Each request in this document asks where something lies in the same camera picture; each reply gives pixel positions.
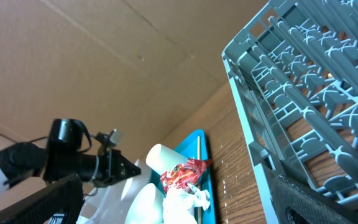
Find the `white cup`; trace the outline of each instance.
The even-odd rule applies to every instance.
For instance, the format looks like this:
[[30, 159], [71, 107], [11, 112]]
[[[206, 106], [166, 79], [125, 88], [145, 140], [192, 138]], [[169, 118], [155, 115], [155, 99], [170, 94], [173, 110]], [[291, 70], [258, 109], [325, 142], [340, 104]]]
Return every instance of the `white cup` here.
[[161, 144], [156, 144], [147, 154], [146, 164], [161, 175], [176, 165], [187, 162], [187, 160], [185, 156], [174, 150]]
[[129, 208], [125, 224], [163, 223], [163, 199], [164, 195], [154, 184], [147, 184]]
[[150, 182], [152, 169], [139, 159], [136, 160], [135, 165], [142, 170], [142, 173], [126, 180], [124, 190], [121, 194], [121, 200], [123, 201], [133, 201], [140, 190]]

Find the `beige wall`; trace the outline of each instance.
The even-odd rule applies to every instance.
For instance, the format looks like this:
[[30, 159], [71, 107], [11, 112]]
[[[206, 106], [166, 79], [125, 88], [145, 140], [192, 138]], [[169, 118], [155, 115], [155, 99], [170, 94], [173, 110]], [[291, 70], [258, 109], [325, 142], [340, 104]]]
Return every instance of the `beige wall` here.
[[120, 129], [143, 156], [226, 80], [221, 52], [260, 1], [0, 0], [0, 133], [54, 118]]

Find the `crumpled red packet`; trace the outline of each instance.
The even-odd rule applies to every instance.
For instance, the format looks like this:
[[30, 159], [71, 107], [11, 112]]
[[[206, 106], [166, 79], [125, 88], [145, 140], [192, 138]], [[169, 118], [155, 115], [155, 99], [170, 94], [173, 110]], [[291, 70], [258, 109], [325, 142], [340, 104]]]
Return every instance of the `crumpled red packet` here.
[[212, 164], [211, 159], [205, 161], [189, 159], [186, 163], [178, 164], [161, 175], [162, 188], [165, 193], [167, 193], [170, 188], [183, 189], [185, 192], [189, 192], [190, 187], [187, 183], [191, 182], [196, 185], [210, 164]]

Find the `blue tray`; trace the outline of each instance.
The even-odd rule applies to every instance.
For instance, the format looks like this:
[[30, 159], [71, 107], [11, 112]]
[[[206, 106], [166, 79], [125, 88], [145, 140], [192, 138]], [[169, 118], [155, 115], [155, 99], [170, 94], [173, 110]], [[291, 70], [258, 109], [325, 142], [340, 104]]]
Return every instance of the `blue tray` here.
[[[187, 158], [197, 159], [197, 137], [201, 137], [201, 160], [209, 159], [208, 151], [206, 150], [206, 140], [204, 131], [199, 129], [191, 133], [179, 146], [177, 146], [174, 150], [179, 152], [180, 154], [186, 156]], [[151, 183], [153, 183], [158, 189], [162, 190], [160, 176], [153, 171]], [[213, 197], [213, 189], [212, 189], [212, 180], [211, 180], [211, 171], [208, 168], [203, 176], [201, 177], [201, 189], [208, 190], [211, 195], [211, 206], [207, 209], [207, 211], [202, 212], [203, 223], [216, 223], [215, 219], [215, 207], [214, 207], [214, 197]], [[195, 210], [195, 217], [198, 217], [197, 209]]]

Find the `wooden stick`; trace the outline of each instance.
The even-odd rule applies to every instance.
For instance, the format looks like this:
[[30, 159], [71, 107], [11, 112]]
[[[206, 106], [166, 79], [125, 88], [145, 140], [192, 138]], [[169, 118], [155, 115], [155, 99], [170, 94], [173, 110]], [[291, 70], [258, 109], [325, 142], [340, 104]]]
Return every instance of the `wooden stick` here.
[[[201, 160], [201, 137], [197, 137], [197, 159]], [[201, 183], [198, 184], [198, 188], [201, 190]], [[198, 224], [202, 224], [203, 218], [201, 216], [201, 207], [197, 208]]]

